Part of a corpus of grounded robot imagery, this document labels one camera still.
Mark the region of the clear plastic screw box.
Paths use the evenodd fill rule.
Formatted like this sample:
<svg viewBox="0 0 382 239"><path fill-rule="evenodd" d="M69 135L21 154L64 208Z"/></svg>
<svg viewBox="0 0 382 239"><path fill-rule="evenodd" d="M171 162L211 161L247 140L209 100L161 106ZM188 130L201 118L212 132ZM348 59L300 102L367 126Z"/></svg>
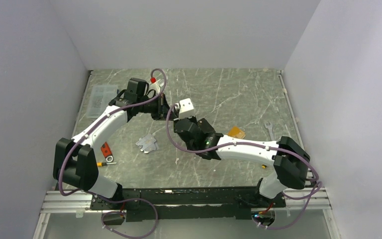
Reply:
<svg viewBox="0 0 382 239"><path fill-rule="evenodd" d="M86 118L97 119L106 109L108 103L117 96L117 85L96 85L92 87L86 111Z"/></svg>

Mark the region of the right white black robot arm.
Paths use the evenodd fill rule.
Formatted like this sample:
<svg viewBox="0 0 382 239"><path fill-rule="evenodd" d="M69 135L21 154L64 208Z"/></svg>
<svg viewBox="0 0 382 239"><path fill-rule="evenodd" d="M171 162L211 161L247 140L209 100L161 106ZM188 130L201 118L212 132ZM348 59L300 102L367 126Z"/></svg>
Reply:
<svg viewBox="0 0 382 239"><path fill-rule="evenodd" d="M174 133L186 144L186 152L206 160L246 160L272 167L258 183L254 200L267 206L283 190L305 188L309 155L290 137L278 141L252 141L217 133L205 120L194 117L174 121Z"/></svg>

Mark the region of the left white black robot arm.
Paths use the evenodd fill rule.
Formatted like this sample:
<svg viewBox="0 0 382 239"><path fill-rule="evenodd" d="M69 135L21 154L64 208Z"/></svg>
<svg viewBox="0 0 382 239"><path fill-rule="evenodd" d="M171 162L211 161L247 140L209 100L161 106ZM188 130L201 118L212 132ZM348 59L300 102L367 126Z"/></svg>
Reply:
<svg viewBox="0 0 382 239"><path fill-rule="evenodd" d="M167 78L154 97L147 94L157 81L131 78L127 88L111 99L105 111L81 133L71 139L61 138L55 147L53 177L58 181L62 196L77 191L103 198L110 209L117 209L124 200L123 187L100 175L95 150L100 150L117 128L127 124L138 113L151 114L155 120L164 120L162 109L167 107L164 89Z"/></svg>

